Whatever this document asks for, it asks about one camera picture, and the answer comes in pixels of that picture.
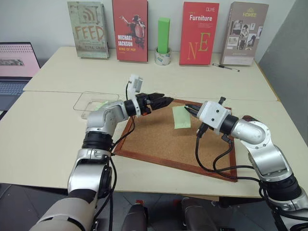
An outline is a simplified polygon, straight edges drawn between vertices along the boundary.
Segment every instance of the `standing book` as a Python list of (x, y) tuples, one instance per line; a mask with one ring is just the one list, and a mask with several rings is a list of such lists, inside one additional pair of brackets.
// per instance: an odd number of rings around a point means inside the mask
[(103, 5), (97, 1), (67, 2), (78, 57), (108, 58)]
[(113, 0), (118, 60), (148, 61), (147, 0)]
[(180, 64), (211, 63), (219, 3), (184, 2)]
[(252, 64), (268, 8), (260, 3), (231, 4), (221, 64)]

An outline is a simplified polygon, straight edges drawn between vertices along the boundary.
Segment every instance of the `tape roll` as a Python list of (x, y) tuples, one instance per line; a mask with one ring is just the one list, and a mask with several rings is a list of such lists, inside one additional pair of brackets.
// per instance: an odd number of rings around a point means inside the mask
[(171, 49), (169, 48), (169, 52), (166, 54), (160, 54), (157, 51), (157, 47), (155, 49), (155, 63), (160, 66), (166, 66), (171, 62)]

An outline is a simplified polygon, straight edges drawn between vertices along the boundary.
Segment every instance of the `wooden frame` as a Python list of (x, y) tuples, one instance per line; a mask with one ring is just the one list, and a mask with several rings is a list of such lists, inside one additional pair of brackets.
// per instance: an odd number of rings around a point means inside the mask
[[(198, 106), (202, 105), (201, 103), (195, 103), (195, 102), (184, 101), (184, 100), (174, 100), (173, 102), (182, 103), (182, 104), (190, 103), (190, 104), (194, 104), (194, 105), (198, 105)], [(127, 122), (127, 125), (126, 125), (122, 135), (124, 135), (128, 131), (130, 131), (131, 126), (132, 126), (132, 119), (130, 118), (129, 121)], [(116, 155), (129, 157), (129, 158), (133, 158), (133, 159), (137, 159), (137, 160), (141, 160), (141, 161), (146, 161), (146, 162), (150, 162), (150, 163), (154, 163), (154, 164), (159, 164), (159, 165), (163, 165), (163, 166), (167, 166), (167, 167), (173, 167), (173, 168), (177, 168), (177, 169), (181, 169), (181, 170), (185, 170), (185, 171), (189, 171), (189, 172), (193, 172), (193, 173), (197, 173), (197, 174), (201, 174), (201, 175), (206, 175), (206, 176), (210, 176), (210, 177), (215, 177), (215, 178), (219, 178), (219, 179), (223, 179), (223, 180), (228, 180), (228, 181), (232, 181), (232, 182), (237, 181), (237, 180), (234, 180), (234, 179), (225, 178), (225, 177), (223, 177), (223, 176), (221, 176), (217, 173), (206, 172), (199, 166), (193, 166), (193, 165), (190, 165), (190, 164), (181, 163), (181, 162), (177, 162), (177, 161), (173, 161), (173, 160), (169, 160), (169, 159), (163, 159), (161, 157), (157, 157), (157, 156), (153, 156), (153, 155), (146, 155), (146, 154), (142, 154), (142, 153), (124, 150), (123, 144), (125, 143), (125, 140), (126, 140), (126, 138), (124, 138), (115, 148), (115, 154)], [(229, 157), (230, 157), (230, 166), (235, 166), (236, 165), (235, 148), (233, 148), (232, 151), (229, 153)], [(225, 174), (228, 175), (228, 176), (233, 176), (233, 177), (237, 176), (236, 169), (230, 170), (229, 173), (225, 172)]]

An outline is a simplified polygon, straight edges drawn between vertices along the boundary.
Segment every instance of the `black cable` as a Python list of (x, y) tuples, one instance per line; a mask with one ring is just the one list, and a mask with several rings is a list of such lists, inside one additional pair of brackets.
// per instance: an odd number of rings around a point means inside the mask
[(308, 218), (306, 217), (300, 217), (300, 216), (294, 216), (291, 214), (286, 213), (285, 211), (283, 211), (281, 208), (275, 206), (274, 204), (272, 204), (269, 200), (269, 196), (266, 192), (265, 187), (263, 187), (262, 183), (259, 184), (260, 185), (260, 189), (259, 189), (259, 193), (260, 196), (265, 200), (266, 204), (268, 205), (268, 207), (277, 215), (286, 217), (286, 218), (290, 218), (290, 219), (294, 219), (294, 220), (303, 220), (303, 221), (308, 221)]
[(99, 214), (102, 212), (102, 210), (106, 207), (106, 205), (107, 205), (108, 201), (110, 200), (110, 197), (112, 197), (112, 193), (114, 192), (115, 187), (116, 187), (116, 181), (117, 181), (116, 168), (115, 168), (115, 165), (114, 165), (114, 163), (113, 163), (113, 161), (112, 161), (111, 158), (110, 158), (110, 162), (111, 162), (112, 168), (113, 168), (113, 170), (114, 170), (114, 174), (115, 174), (114, 184), (113, 184), (113, 186), (112, 186), (112, 188), (111, 188), (111, 190), (110, 190), (108, 196), (106, 197), (106, 199), (105, 199), (103, 205), (100, 207), (100, 209), (99, 209), (99, 210), (96, 212), (96, 214), (94, 215), (93, 220), (96, 220), (97, 217), (98, 217), (98, 215), (99, 215)]
[[(242, 167), (246, 167), (246, 166), (232, 166), (232, 167), (228, 167), (228, 168), (225, 168), (225, 169), (209, 169), (209, 168), (206, 168), (200, 161), (199, 159), (199, 140), (200, 140), (200, 137), (197, 137), (197, 140), (196, 140), (196, 148), (195, 148), (195, 156), (196, 156), (196, 160), (199, 164), (199, 166), (207, 171), (207, 172), (212, 172), (212, 173), (218, 173), (219, 175), (223, 176), (223, 177), (226, 177), (226, 178), (229, 178), (229, 179), (233, 179), (233, 180), (254, 180), (256, 182), (260, 182), (260, 180), (256, 179), (256, 178), (253, 178), (253, 177), (233, 177), (233, 176), (228, 176), (226, 174), (223, 174), (221, 173), (222, 171), (226, 171), (226, 170), (230, 170), (230, 169), (236, 169), (236, 168), (242, 168)], [(225, 151), (223, 154), (219, 155), (219, 156), (224, 156), (226, 154), (228, 154), (232, 149), (233, 149), (233, 146), (234, 146), (234, 143), (232, 142), (231, 145), (230, 145), (230, 148)]]
[(218, 160), (220, 160), (221, 158), (223, 158), (225, 155), (227, 155), (229, 152), (231, 152), (233, 146), (234, 146), (234, 143), (232, 142), (232, 143), (231, 143), (231, 147), (230, 147), (226, 152), (224, 152), (223, 154), (220, 154), (219, 156), (217, 156), (217, 157), (215, 158), (215, 160), (214, 160), (214, 162), (213, 162), (213, 169), (216, 170), (216, 171), (219, 171), (219, 172), (226, 171), (226, 170), (231, 170), (231, 169), (236, 169), (236, 168), (249, 168), (249, 169), (255, 170), (254, 167), (249, 166), (249, 165), (236, 165), (236, 166), (231, 166), (231, 167), (216, 169), (216, 162), (217, 162)]
[(109, 231), (112, 231), (112, 224), (113, 224), (113, 216), (114, 216), (114, 200), (112, 194), (110, 195), (109, 200), (110, 212), (109, 212)]
[[(128, 83), (125, 87), (125, 96), (126, 96), (126, 100), (128, 100), (128, 96), (127, 96), (127, 88), (128, 88)], [(131, 117), (131, 120), (133, 122), (133, 128), (132, 130), (130, 130), (128, 133), (126, 133), (125, 135), (123, 135), (122, 137), (120, 137), (115, 143), (113, 143), (112, 145), (112, 149), (111, 149), (111, 153), (113, 152), (114, 148), (117, 146), (117, 144), (120, 143), (121, 140), (123, 140), (124, 138), (126, 138), (129, 134), (131, 134), (134, 130), (135, 130), (135, 127), (136, 127), (136, 124), (135, 124), (135, 121), (134, 121), (134, 117)]]
[[(125, 87), (125, 96), (126, 96), (126, 100), (128, 100), (127, 89), (128, 89), (128, 83), (127, 83), (127, 85), (126, 85), (126, 87)], [(133, 122), (133, 128), (132, 128), (132, 130), (130, 130), (128, 133), (126, 133), (125, 135), (123, 135), (122, 137), (120, 137), (115, 143), (113, 143), (112, 148), (109, 150), (110, 153), (111, 153), (111, 156), (114, 155), (114, 148), (116, 147), (116, 145), (119, 144), (121, 140), (123, 140), (125, 137), (127, 137), (129, 134), (131, 134), (131, 133), (135, 130), (136, 125), (135, 125), (134, 118), (132, 117), (131, 119), (132, 119), (132, 122)], [(94, 215), (94, 218), (93, 218), (94, 220), (97, 219), (97, 217), (99, 216), (99, 214), (100, 214), (100, 213), (102, 212), (102, 210), (106, 207), (106, 205), (107, 205), (107, 203), (108, 203), (109, 200), (110, 200), (110, 203), (111, 203), (112, 194), (113, 194), (113, 192), (114, 192), (114, 190), (115, 190), (115, 187), (116, 187), (117, 174), (116, 174), (115, 165), (114, 165), (114, 163), (113, 163), (111, 157), (110, 157), (110, 162), (111, 162), (112, 168), (113, 168), (113, 170), (114, 170), (114, 174), (115, 174), (114, 184), (113, 184), (113, 186), (112, 186), (112, 188), (111, 188), (109, 194), (107, 195), (107, 197), (106, 197), (106, 199), (105, 199), (103, 205), (100, 207), (100, 209), (99, 209), (99, 210), (96, 212), (96, 214)], [(110, 210), (110, 216), (113, 217), (113, 211), (111, 212), (111, 210)]]

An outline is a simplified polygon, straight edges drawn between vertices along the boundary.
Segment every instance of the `white wall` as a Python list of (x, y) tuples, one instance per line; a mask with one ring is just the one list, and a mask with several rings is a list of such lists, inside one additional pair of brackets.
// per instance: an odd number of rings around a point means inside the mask
[[(112, 0), (103, 0), (107, 19), (109, 47), (115, 47)], [(149, 49), (157, 46), (159, 17), (171, 18), (169, 44), (180, 50), (183, 0), (148, 0)], [(218, 2), (219, 16), (214, 52), (221, 52), (230, 5), (233, 0)], [(295, 0), (248, 0), (269, 4), (256, 60), (259, 62), (284, 22)], [(38, 59), (47, 60), (61, 46), (74, 46), (66, 0), (0, 0), (0, 41), (30, 41)]]

